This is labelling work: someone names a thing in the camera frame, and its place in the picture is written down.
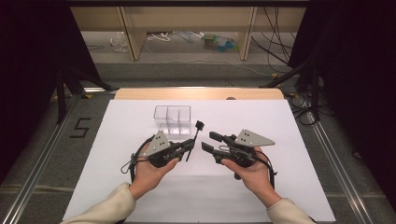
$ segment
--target handheld controller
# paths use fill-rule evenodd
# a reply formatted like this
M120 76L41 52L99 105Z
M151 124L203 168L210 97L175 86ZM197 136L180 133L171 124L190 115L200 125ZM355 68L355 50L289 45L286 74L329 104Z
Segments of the handheld controller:
M216 163L222 164L221 160L228 159L234 161L236 164L242 167L249 167L254 164L254 162L259 161L268 167L270 182L273 188L275 187L275 175L274 169L268 157L265 158L268 161L264 161L257 157L257 152L254 147L262 146L272 146L275 142L271 139L265 138L249 130L242 130L238 136L232 134L231 136L221 135L219 133L210 132L209 137L218 142L224 142L227 146L220 146L219 149L214 149L214 147L209 144L202 142L202 149L213 155ZM238 174L234 174L235 179L241 179Z
M179 161L182 160L185 152L189 152L186 161L189 160L192 149L195 146L195 140L197 138L198 132L204 128L204 124L197 120L195 127L197 128L197 132L193 139L188 139L182 143L174 143L172 141L168 141L164 132L159 130L155 135L148 138L136 151L131 155L131 160L121 167L121 172L126 174L128 170L131 171L131 180L134 182L134 168L137 163L140 162L138 157L143 157L145 160L149 161L155 167L163 167L169 161L174 158L178 158ZM149 143L148 148L141 152L143 147ZM128 170L123 171L122 169L129 164Z

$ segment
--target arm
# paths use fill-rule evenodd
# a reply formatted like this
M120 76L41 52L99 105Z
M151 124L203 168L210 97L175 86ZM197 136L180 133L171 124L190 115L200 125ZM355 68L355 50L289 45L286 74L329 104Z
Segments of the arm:
M114 224L124 220L134 211L136 201L147 192L155 189L163 177L177 165L173 159L164 167L156 168L143 158L138 159L134 182L123 183L114 189L108 197L79 216L71 217L62 224L69 223L108 223Z
M256 154L260 159L267 161L261 153ZM252 191L259 200L267 207L269 218L273 223L314 223L297 205L289 199L282 199L271 186L268 176L268 168L261 162L255 162L252 166L244 168L233 161L221 161L230 170L241 176L247 189Z

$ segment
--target cable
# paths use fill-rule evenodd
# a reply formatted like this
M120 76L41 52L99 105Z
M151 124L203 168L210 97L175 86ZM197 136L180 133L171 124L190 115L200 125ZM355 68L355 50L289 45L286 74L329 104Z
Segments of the cable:
M195 32L193 32L193 31L190 31L190 33L192 34L192 35L196 35L196 36L198 36L198 37L200 37L200 38L202 38L202 37L204 37L204 33L202 33L202 32L200 32L199 34L196 34Z
M272 41L273 38L274 38L274 33L273 33L273 35L272 35L272 37L271 37L271 41L270 41L270 45L268 46L268 49L271 48L271 44L272 44L272 42L273 42L273 41ZM269 54L267 54L267 62L268 62L268 65L270 65L270 67L271 67L274 71L276 71L276 72L278 72L278 73L286 73L286 72L279 71L279 70L275 69L275 68L271 65Z
M310 126L315 124L316 122L319 121L319 118L317 118L317 116L315 115L315 113L312 113L313 111L313 107L312 106L308 106L306 103L306 99L304 97L303 94L299 94L299 96L302 97L302 102L297 105L294 103L294 101L292 99L296 98L297 94L285 94L285 96L289 97L288 101L290 103L290 106L292 107L291 111L293 114L297 114L297 116L294 116L295 119L297 119L301 124L303 124L304 126ZM314 120L312 122L304 122L302 120L303 115L305 115L306 113L311 113L312 116L314 117Z
M105 46L101 45L87 45L88 50L93 50L93 49L104 49Z
M121 172L122 172L123 174L128 173L128 170L131 172L131 181L132 181L132 182L134 182L134 168L136 167L136 164L137 164L138 162L140 162L140 161L137 160L137 158L139 157L140 151L143 149L143 147L144 147L147 143L151 142L151 140L154 138L154 136L155 136L155 135L152 135L150 138L148 138L148 139L140 146L140 148L136 151L136 153L135 153L135 154L132 154L131 160L128 161L125 165L123 165L123 166L120 168L120 170L121 170ZM126 171L123 171L123 168L124 168L126 165L128 165L128 164L129 164L128 169L127 169Z
M288 52L286 51L285 46L283 45L282 40L281 40L281 38L280 38L279 24L278 24L278 22L277 22L277 21L278 21L277 18L278 18L279 7L276 7L276 8L275 8L275 14L276 14L275 24L272 23L270 17L268 16L268 13L267 13L266 8L264 7L263 9L264 9L264 12L265 12L265 16L267 17L268 21L270 22L271 28L272 28L272 30L273 30L273 36L272 36L272 38L271 38L270 46L271 46L271 43L274 42L274 41L273 41L274 35L276 35L277 39L279 40L280 46L281 46L281 48L282 48L282 51L283 51L283 54L285 55L286 60L289 60L289 57L290 57L290 56L289 56Z
M148 37L148 40L154 40L154 39L159 39L161 41L169 42L171 39L168 37L169 34L174 34L175 32L171 33L161 33L161 37L156 36L155 34L151 34L151 37Z
M143 46L148 50L148 52L154 54L154 52L152 52L152 51L149 49L149 47L146 46L146 44L143 44ZM270 77L270 76L271 76L271 75L268 75L268 74L264 74L264 73L258 72L258 71L256 71L256 70L251 69L251 68L248 68L248 67L240 66L240 65L237 65L237 64L233 64L233 63L227 63L227 62L224 62L224 61L210 62L210 61L197 60L197 61L189 61L189 62L167 62L167 63L166 63L166 62L161 62L161 61L159 61L159 60L157 60L157 59L156 59L156 61L157 61L158 63L164 63L164 64L167 64L167 63L226 63L226 64L229 64L229 65L238 67L238 68L242 68L242 69L248 70L248 71L253 72L253 73L257 73L257 74L262 75L262 76L265 76L265 77Z
M272 187L275 188L275 175L277 174L277 172L274 172L274 169L273 169L270 159L263 152L254 150L254 152L262 154L268 161L264 161L263 159L259 158L256 155L256 153L255 153L255 155L252 155L252 153L247 153L246 151L236 148L236 147L229 147L229 146L222 145L222 146L219 146L219 150L240 153L242 155L245 155L247 157L247 159L250 161L259 161L262 164L264 164L268 168L270 183L271 183Z
M264 38L267 39L268 41L271 41L270 38L268 38L268 37L264 34L264 32L262 32L262 36L264 36ZM281 43L276 43L275 41L273 41L273 44L276 44L276 45L279 45L279 46L283 46L283 47L288 48L288 49L292 49L292 47L290 47L290 46L282 45Z
M282 63L287 64L287 62L281 58L279 58L278 56L276 56L273 52L271 52L270 50L266 49L265 47L261 46L254 38L253 36L251 37L251 39L254 41L254 43L257 44L257 46L259 46L259 48L263 49L265 52L271 54L272 56L274 56L275 58L277 58L278 60L280 60Z

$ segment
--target tripod leg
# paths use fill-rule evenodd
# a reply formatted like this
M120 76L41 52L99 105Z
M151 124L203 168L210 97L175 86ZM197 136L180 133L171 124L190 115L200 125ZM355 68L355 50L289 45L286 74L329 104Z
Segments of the tripod leg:
M78 75L79 77L85 78L89 80L91 83L97 85L98 87L102 87L106 91L117 91L119 88L117 87L111 87L110 85L107 85L105 82L98 80L94 77L88 76L85 73L83 73L81 70L67 66L67 68L72 72L72 74Z
M311 112L315 117L315 121L319 121L319 113L318 113L318 100L319 100L319 74L318 69L314 68L312 74L312 99L311 99Z
M58 121L61 123L66 114L66 100L64 99L64 82L62 79L62 72L59 71L56 75L56 92L58 95Z
M272 81L272 82L270 82L270 83L268 83L266 85L259 86L259 88L273 88L273 87L279 85L280 83L288 80L289 78L301 73L304 70L305 65L306 65L306 62L298 65L293 70L289 71L288 73L286 73L282 77L278 78L277 80L274 80L274 81Z

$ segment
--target table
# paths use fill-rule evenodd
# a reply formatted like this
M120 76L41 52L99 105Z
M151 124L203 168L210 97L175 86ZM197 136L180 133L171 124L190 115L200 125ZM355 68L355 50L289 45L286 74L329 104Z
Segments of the table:
M224 100L228 97L238 100ZM64 218L81 213L101 201L121 181L128 181L129 175L121 174L120 167L128 161L131 146L141 144L148 132L155 131L151 114L155 105L190 105L191 123L202 119L205 127L198 135L190 160L181 161L158 188L139 199L127 221L270 221L260 201L243 183L234 180L229 170L215 164L212 156L200 149L201 141L216 146L208 138L208 132L229 135L232 133L227 132L241 131L246 126L276 140L275 146L264 149L278 172L276 190L284 197L292 198L316 221L335 221L281 91L237 88L119 90L107 108ZM90 187L92 179L96 182L95 189Z

